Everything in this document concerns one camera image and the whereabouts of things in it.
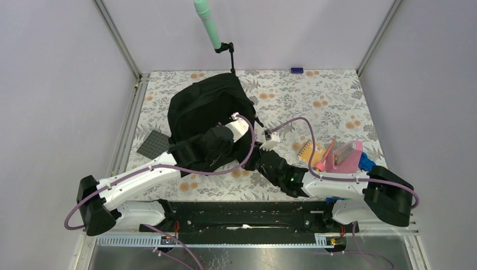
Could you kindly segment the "black student backpack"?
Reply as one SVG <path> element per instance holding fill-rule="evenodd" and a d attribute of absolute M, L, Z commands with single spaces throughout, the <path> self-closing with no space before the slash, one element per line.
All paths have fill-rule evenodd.
<path fill-rule="evenodd" d="M 238 77 L 223 73 L 193 83 L 175 94 L 167 119 L 171 131 L 169 153 L 177 166 L 192 170 L 217 170 L 232 161 L 243 162 L 252 146 L 250 130 L 236 143 L 225 127 L 238 112 L 250 127 L 258 120 L 253 102 Z"/>

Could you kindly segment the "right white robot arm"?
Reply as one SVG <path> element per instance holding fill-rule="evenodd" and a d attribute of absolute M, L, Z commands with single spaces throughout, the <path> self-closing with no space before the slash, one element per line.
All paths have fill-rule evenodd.
<path fill-rule="evenodd" d="M 337 197 L 324 210 L 322 223 L 331 232 L 353 222 L 373 220 L 407 227 L 419 200 L 414 187 L 383 166 L 352 174 L 316 172 L 287 163 L 273 150 L 256 144 L 243 169 L 258 171 L 287 196 Z"/>

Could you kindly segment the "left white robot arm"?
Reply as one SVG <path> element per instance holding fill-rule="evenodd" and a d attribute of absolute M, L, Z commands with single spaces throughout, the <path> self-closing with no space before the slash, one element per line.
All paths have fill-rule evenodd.
<path fill-rule="evenodd" d="M 175 217 L 161 203 L 130 198 L 162 182 L 179 179 L 182 173 L 218 176 L 230 172 L 231 169 L 219 172 L 209 166 L 202 170 L 183 168 L 176 165 L 172 154 L 164 152 L 151 162 L 114 177 L 97 181 L 89 175 L 80 182 L 78 203 L 67 215 L 64 227 L 85 230 L 88 236 L 142 224 L 168 231 L 174 226 Z"/>

